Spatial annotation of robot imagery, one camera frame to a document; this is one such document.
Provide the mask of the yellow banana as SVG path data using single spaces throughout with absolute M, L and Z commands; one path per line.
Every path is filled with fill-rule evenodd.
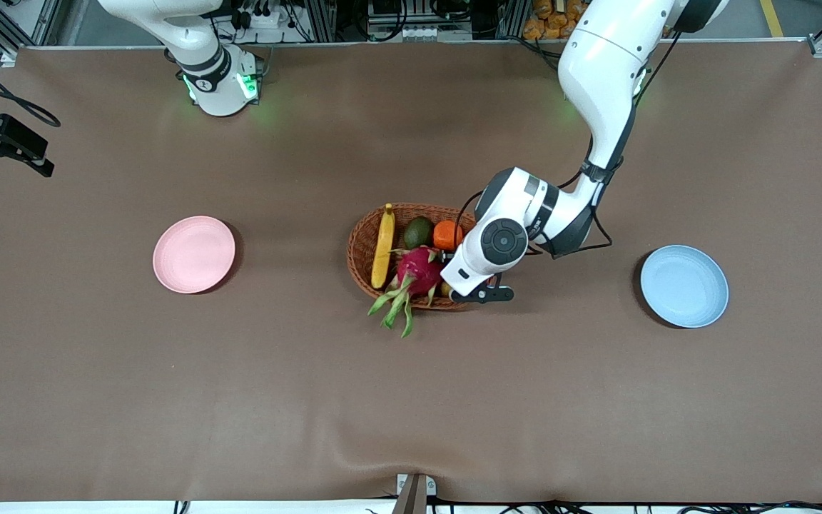
M 386 203 L 380 218 L 377 232 L 374 261 L 372 261 L 370 284 L 372 288 L 381 289 L 390 270 L 392 242 L 395 237 L 395 215 L 392 204 Z

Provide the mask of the orange fruit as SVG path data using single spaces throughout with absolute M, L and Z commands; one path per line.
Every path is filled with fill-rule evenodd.
M 454 219 L 444 219 L 438 222 L 432 231 L 433 246 L 447 253 L 454 253 L 464 238 L 465 231 Z

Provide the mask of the pink dragon fruit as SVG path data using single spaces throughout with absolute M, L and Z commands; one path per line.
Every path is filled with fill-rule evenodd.
M 413 306 L 418 299 L 422 305 L 431 307 L 442 286 L 442 270 L 445 266 L 444 251 L 438 248 L 420 246 L 413 250 L 404 251 L 397 264 L 397 273 L 392 282 L 386 286 L 385 292 L 378 296 L 367 312 L 374 315 L 385 306 L 388 312 L 382 319 L 380 326 L 394 328 L 395 321 L 400 314 L 405 317 L 405 327 L 402 329 L 402 338 L 413 332 Z

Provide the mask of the green avocado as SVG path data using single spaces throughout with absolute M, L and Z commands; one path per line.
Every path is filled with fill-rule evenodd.
M 432 234 L 434 231 L 434 223 L 425 217 L 417 217 L 408 221 L 402 235 L 402 242 L 408 250 L 414 250 L 422 246 L 430 246 L 432 244 Z

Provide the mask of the brown wicker basket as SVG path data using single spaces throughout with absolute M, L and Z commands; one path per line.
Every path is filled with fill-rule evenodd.
M 379 240 L 379 231 L 385 207 L 378 207 L 365 214 L 351 230 L 347 241 L 347 267 L 357 286 L 371 297 L 379 296 L 381 288 L 372 286 L 372 268 L 376 247 Z M 405 228 L 412 219 L 425 217 L 434 224 L 443 221 L 457 222 L 461 230 L 468 232 L 475 224 L 473 215 L 460 212 L 457 208 L 443 207 L 425 203 L 392 202 L 391 212 L 394 215 L 394 231 L 392 232 L 392 247 L 404 247 Z M 427 303 L 427 296 L 415 296 L 411 305 L 423 310 L 459 311 L 466 309 L 463 303 L 455 303 L 443 293 L 436 292 L 433 302 Z

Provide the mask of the pink plate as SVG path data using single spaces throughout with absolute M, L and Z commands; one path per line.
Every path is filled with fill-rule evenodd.
M 151 257 L 162 286 L 196 295 L 218 286 L 237 257 L 235 236 L 218 218 L 196 216 L 177 221 L 163 232 Z

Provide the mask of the light blue plate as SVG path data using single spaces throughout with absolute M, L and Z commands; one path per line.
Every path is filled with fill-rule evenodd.
M 641 293 L 652 311 L 678 328 L 710 326 L 730 299 L 724 271 L 709 255 L 685 245 L 657 248 L 639 274 Z

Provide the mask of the bag of orange round items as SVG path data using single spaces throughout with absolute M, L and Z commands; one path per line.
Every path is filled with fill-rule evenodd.
M 588 0 L 529 0 L 532 12 L 525 21 L 526 40 L 568 39 L 589 6 Z

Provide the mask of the brown table cloth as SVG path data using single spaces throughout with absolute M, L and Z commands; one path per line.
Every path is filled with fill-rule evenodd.
M 0 159 L 0 500 L 441 497 L 822 502 L 822 59 L 798 42 L 675 46 L 598 209 L 609 248 L 524 259 L 509 303 L 367 316 L 347 238 L 388 202 L 459 208 L 521 166 L 559 184 L 587 128 L 516 44 L 278 49 L 215 119 L 161 50 L 24 50 L 0 79 L 51 178 Z M 188 217 L 237 257 L 162 286 Z M 642 264 L 697 248 L 729 283 L 704 328 Z

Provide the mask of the white power strip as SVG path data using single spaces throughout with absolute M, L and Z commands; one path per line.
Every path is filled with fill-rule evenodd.
M 225 0 L 205 14 L 216 35 L 235 44 L 294 44 L 306 42 L 297 28 L 299 17 L 278 0 Z

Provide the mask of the aluminium frame post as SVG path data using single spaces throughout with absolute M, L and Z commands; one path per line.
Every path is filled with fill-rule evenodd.
M 497 0 L 497 2 L 496 39 L 505 39 L 507 36 L 521 38 L 523 26 L 532 15 L 532 0 Z
M 303 0 L 313 41 L 335 42 L 338 0 Z

